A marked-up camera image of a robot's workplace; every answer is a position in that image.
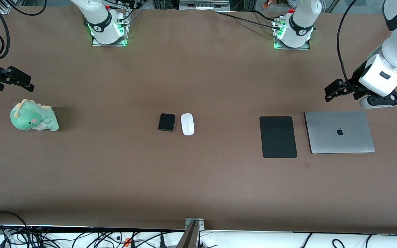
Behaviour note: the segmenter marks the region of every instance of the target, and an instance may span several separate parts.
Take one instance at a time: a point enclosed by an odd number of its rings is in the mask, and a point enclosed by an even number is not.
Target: stuffed animal
[[[28,131],[35,129],[43,131],[50,129],[56,131],[59,128],[56,115],[50,106],[35,103],[33,100],[24,99],[10,112],[10,120],[14,127]]]

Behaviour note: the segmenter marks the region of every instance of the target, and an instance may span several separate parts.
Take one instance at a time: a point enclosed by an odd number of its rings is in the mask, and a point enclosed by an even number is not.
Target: plush toy's face
[[[29,113],[28,115],[20,113],[16,120],[18,129],[28,131],[39,125],[41,122],[41,115],[39,113]]]

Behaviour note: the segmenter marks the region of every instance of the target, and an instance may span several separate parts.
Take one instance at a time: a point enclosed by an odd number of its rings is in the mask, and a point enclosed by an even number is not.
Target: black smartphone
[[[159,120],[159,130],[161,131],[174,131],[175,115],[161,114]]]
[[[262,116],[260,131],[264,158],[297,156],[292,117]]]

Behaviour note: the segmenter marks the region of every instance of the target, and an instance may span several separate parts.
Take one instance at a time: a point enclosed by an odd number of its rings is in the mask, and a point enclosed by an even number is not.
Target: white robot link
[[[392,32],[390,37],[368,56],[349,80],[337,79],[324,89],[326,102],[354,93],[355,100],[365,96],[359,103],[365,109],[397,106],[397,0],[385,0],[383,14]]]
[[[310,39],[322,9],[319,0],[300,0],[294,13],[284,15],[285,27],[278,33],[277,39],[291,48],[302,47]]]
[[[124,35],[123,14],[107,9],[101,0],[71,0],[82,12],[91,35],[101,44],[112,44]]]

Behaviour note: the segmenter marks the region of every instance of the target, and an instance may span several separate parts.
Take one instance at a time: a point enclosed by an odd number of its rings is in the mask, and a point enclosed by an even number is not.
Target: white computer mouse
[[[182,131],[186,136],[194,134],[194,119],[192,119],[192,114],[186,113],[180,117],[182,122]]]

